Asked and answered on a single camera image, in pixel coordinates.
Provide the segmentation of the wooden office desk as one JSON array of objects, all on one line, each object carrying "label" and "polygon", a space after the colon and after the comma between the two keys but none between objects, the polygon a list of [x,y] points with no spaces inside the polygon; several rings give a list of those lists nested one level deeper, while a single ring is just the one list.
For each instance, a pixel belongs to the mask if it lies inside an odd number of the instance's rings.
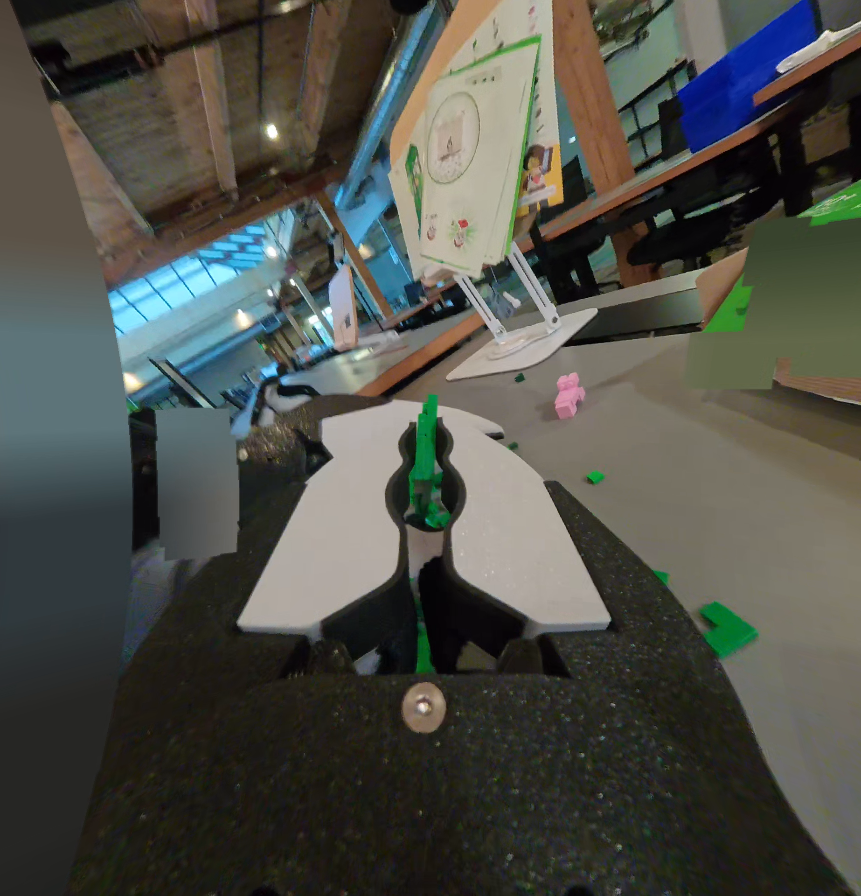
[{"label": "wooden office desk", "polygon": [[841,40],[753,96],[757,106],[773,99],[783,102],[775,132],[784,212],[795,217],[813,204],[814,169],[805,159],[802,128],[823,107],[848,106],[846,160],[851,179],[861,179],[861,26],[848,28]]}]

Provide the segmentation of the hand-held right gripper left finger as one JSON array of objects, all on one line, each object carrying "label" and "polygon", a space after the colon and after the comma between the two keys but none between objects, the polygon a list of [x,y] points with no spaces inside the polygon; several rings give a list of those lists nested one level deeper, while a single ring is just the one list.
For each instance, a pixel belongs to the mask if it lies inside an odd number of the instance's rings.
[{"label": "hand-held right gripper left finger", "polygon": [[307,482],[237,628],[343,644],[355,661],[376,652],[380,673],[414,672],[408,505],[408,481]]}]

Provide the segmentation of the green mosaic brick cube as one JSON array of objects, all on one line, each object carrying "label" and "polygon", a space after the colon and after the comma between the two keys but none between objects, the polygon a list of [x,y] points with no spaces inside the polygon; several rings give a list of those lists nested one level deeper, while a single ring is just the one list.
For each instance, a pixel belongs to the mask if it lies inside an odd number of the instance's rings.
[{"label": "green mosaic brick cube", "polygon": [[443,503],[443,471],[437,462],[437,396],[426,397],[415,427],[414,464],[409,474],[406,520],[415,528],[442,531],[450,514]]}]

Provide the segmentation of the white stand with instruction booklet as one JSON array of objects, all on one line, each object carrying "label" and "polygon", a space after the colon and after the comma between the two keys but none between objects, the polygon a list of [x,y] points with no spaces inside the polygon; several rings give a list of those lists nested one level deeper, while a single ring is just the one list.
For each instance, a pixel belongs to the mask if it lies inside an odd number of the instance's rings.
[{"label": "white stand with instruction booklet", "polygon": [[601,196],[541,211],[529,239],[534,271],[547,279],[555,303],[600,294],[590,255],[607,238],[634,236],[635,228],[645,225],[646,233],[631,248],[657,227],[726,204],[733,217],[738,196],[745,203],[749,195],[766,199],[781,193],[770,139],[782,117],[782,109],[774,111],[703,151],[684,151]]}]

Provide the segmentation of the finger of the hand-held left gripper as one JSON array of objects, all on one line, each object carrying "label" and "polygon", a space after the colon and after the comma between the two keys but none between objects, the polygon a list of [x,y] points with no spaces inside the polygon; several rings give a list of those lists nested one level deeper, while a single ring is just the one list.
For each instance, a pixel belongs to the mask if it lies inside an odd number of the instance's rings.
[{"label": "finger of the hand-held left gripper", "polygon": [[501,425],[462,409],[441,408],[440,422],[453,437],[470,429],[494,440],[504,439],[504,430]]},{"label": "finger of the hand-held left gripper", "polygon": [[329,458],[308,482],[405,484],[410,448],[401,443],[412,426],[409,413],[348,413],[321,425],[321,442]]}]

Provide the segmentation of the beige booklet stand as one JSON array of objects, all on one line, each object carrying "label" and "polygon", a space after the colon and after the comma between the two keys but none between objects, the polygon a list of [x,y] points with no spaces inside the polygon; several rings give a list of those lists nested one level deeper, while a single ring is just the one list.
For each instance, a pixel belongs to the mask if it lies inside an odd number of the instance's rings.
[{"label": "beige booklet stand", "polygon": [[354,277],[348,264],[342,264],[332,277],[327,293],[332,313],[334,349],[338,354],[357,349],[385,353],[407,348],[400,335],[391,330],[361,334],[356,308]]}]

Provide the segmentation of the loose small green bricks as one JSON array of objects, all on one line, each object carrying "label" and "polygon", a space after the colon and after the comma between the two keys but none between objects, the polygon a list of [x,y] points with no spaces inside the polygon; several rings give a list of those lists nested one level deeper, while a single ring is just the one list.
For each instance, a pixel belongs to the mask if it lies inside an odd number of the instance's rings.
[{"label": "loose small green bricks", "polygon": [[705,622],[705,642],[719,659],[736,654],[759,637],[752,624],[718,601],[705,604],[699,615]]}]

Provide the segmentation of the green toy box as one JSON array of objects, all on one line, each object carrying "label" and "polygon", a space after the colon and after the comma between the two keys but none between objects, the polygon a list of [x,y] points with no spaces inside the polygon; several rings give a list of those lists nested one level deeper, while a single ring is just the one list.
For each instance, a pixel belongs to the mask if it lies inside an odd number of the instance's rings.
[{"label": "green toy box", "polygon": [[776,383],[861,405],[861,180],[797,217],[757,224],[746,249],[695,285],[704,317],[689,385]]}]

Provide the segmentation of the person's left forearm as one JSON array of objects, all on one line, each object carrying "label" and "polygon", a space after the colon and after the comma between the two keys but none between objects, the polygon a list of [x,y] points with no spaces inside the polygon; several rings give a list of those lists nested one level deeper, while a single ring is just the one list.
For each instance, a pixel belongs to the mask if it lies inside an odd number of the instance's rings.
[{"label": "person's left forearm", "polygon": [[123,637],[123,666],[132,660],[196,567],[196,562],[191,559],[167,560],[165,550],[156,541],[133,554]]}]

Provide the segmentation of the yellow toy box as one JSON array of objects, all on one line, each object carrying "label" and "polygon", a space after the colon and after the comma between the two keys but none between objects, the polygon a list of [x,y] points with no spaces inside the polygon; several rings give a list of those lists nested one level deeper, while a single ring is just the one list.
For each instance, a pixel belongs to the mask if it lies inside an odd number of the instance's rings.
[{"label": "yellow toy box", "polygon": [[526,217],[564,202],[559,143],[534,143],[526,149],[516,218]]}]

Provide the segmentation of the black and white device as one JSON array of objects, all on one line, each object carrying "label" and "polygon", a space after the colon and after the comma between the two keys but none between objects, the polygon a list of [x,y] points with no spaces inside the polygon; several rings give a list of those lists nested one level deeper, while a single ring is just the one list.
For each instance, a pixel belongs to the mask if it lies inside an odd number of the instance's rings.
[{"label": "black and white device", "polygon": [[268,377],[233,418],[231,434],[235,440],[244,441],[254,431],[274,425],[285,413],[320,396],[321,393],[310,385],[285,385],[278,376]]}]

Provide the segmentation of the open instruction booklet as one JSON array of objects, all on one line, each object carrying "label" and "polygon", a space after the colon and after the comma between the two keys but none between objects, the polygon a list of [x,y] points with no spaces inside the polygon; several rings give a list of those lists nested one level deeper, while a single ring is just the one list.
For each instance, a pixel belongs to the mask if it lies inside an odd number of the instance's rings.
[{"label": "open instruction booklet", "polygon": [[505,259],[526,149],[559,143],[551,45],[494,15],[431,85],[389,174],[418,275],[478,276]]}]

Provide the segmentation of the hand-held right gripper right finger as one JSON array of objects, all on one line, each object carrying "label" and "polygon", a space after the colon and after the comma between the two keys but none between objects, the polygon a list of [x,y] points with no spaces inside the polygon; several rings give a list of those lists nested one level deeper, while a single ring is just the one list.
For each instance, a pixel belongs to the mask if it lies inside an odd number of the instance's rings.
[{"label": "hand-held right gripper right finger", "polygon": [[420,570],[432,664],[458,665],[466,644],[498,658],[517,640],[607,630],[611,614],[543,478],[447,414],[437,450],[450,518]]}]

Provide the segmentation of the black office chair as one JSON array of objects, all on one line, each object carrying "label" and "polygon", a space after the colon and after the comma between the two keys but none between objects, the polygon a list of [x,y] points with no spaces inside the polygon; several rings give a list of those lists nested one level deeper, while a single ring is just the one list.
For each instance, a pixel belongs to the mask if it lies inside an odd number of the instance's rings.
[{"label": "black office chair", "polygon": [[626,261],[633,266],[658,267],[674,261],[696,263],[726,240],[732,214],[726,204],[657,227],[628,250]]}]

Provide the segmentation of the blue storage bin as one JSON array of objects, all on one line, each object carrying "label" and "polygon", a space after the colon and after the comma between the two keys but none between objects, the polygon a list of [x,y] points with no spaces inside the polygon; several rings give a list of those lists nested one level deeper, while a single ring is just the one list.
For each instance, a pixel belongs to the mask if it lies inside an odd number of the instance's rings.
[{"label": "blue storage bin", "polygon": [[773,12],[770,2],[752,5],[754,13],[767,14],[765,21],[678,92],[680,128],[693,153],[774,107],[772,100],[756,104],[754,94],[776,78],[779,62],[817,38],[820,18],[815,2],[782,2],[781,9]]}]

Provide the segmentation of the grey desk with wooden edge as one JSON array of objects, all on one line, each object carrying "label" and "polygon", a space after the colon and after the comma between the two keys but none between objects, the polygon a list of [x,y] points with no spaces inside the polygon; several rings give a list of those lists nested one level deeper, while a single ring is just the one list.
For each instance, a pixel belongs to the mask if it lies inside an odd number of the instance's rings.
[{"label": "grey desk with wooden edge", "polygon": [[321,395],[379,397],[435,364],[440,357],[484,329],[481,317],[462,312],[442,322],[410,330],[395,340],[360,345],[328,357],[312,368],[282,378],[285,385],[307,385]]}]

